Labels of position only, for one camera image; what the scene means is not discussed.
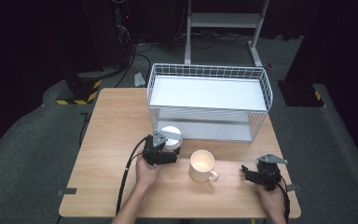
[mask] wooden table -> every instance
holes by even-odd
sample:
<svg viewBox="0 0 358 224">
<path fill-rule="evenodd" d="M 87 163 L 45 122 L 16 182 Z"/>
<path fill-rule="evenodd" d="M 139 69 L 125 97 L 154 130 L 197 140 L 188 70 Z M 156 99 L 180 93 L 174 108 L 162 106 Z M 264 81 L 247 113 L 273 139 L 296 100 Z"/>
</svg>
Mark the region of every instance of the wooden table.
<svg viewBox="0 0 358 224">
<path fill-rule="evenodd" d="M 63 196 L 60 215 L 113 217 L 127 160 L 136 144 L 151 133 L 146 89 L 101 90 L 67 186 L 76 193 Z M 198 149 L 213 153 L 214 169 L 220 175 L 217 182 L 196 182 L 189 176 L 189 158 Z M 252 143 L 185 139 L 177 163 L 164 165 L 139 217 L 266 217 L 255 185 L 245 180 L 241 165 L 256 171 L 256 158 L 268 153 L 282 156 L 269 117 Z M 122 202 L 135 184 L 134 167 L 135 162 Z M 286 165 L 279 168 L 290 184 Z M 290 218 L 299 217 L 296 194 L 289 192 L 289 198 Z"/>
</svg>

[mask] person's arm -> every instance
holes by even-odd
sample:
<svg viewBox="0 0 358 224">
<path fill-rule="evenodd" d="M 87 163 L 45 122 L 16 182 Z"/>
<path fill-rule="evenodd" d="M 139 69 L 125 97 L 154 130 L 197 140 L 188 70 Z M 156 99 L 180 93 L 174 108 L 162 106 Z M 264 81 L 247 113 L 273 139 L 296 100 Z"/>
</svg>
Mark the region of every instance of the person's arm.
<svg viewBox="0 0 358 224">
<path fill-rule="evenodd" d="M 258 193 L 260 194 L 261 204 L 266 210 L 267 215 L 273 224 L 286 224 L 284 218 L 284 198 L 283 192 L 280 188 L 276 187 L 272 191 L 267 191 L 263 185 L 255 185 Z"/>
<path fill-rule="evenodd" d="M 135 223 L 142 201 L 146 193 L 150 190 L 158 177 L 161 165 L 151 166 L 147 164 L 142 154 L 138 156 L 136 162 L 136 183 L 129 198 L 123 204 L 112 224 L 130 224 Z"/>
</svg>

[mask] mug handle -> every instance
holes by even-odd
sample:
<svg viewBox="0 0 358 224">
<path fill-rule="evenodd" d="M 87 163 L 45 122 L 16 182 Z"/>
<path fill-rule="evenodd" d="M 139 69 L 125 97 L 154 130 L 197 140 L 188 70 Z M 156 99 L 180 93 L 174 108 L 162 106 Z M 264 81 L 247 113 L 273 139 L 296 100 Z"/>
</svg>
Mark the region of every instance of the mug handle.
<svg viewBox="0 0 358 224">
<path fill-rule="evenodd" d="M 219 174 L 215 170 L 212 170 L 210 172 L 209 180 L 214 182 L 217 181 L 218 179 L 219 179 Z"/>
</svg>

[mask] gray floor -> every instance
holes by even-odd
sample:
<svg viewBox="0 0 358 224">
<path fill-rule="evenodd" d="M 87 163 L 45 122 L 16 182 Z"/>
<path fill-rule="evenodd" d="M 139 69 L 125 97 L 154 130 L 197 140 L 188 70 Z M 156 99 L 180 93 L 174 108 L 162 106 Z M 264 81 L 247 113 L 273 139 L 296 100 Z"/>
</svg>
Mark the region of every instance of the gray floor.
<svg viewBox="0 0 358 224">
<path fill-rule="evenodd" d="M 195 40 L 193 64 L 253 66 L 246 36 L 219 41 Z M 257 50 L 263 64 L 272 63 L 269 75 L 274 93 L 269 112 L 292 181 L 302 186 L 297 193 L 302 209 L 291 223 L 358 223 L 358 150 L 328 96 L 327 89 L 315 84 L 327 107 L 288 107 L 277 86 L 283 80 L 300 39 L 283 41 L 259 39 Z M 142 45 L 140 54 L 151 63 L 183 63 L 184 42 L 177 47 Z M 148 61 L 136 56 L 133 66 L 144 76 Z M 102 88 L 113 88 L 121 75 L 104 79 Z M 92 105 L 56 105 L 55 97 L 63 81 L 52 86 L 44 103 L 19 119 L 0 140 L 0 223 L 56 223 L 65 189 L 79 150 L 85 116 Z M 123 78 L 120 88 L 133 87 L 133 71 Z M 111 218 L 69 218 L 65 223 L 110 223 Z M 169 223 L 173 220 L 140 220 L 141 223 Z M 250 220 L 204 220 L 204 223 L 250 223 Z"/>
</svg>

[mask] white wire basket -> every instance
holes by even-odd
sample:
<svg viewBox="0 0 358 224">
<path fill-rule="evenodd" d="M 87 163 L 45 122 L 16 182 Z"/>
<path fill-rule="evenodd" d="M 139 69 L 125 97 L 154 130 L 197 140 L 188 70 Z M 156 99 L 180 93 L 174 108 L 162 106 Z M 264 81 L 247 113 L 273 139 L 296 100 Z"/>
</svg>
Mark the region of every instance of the white wire basket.
<svg viewBox="0 0 358 224">
<path fill-rule="evenodd" d="M 187 139 L 251 142 L 272 98 L 260 67 L 155 63 L 147 84 L 153 128 L 174 126 Z"/>
</svg>

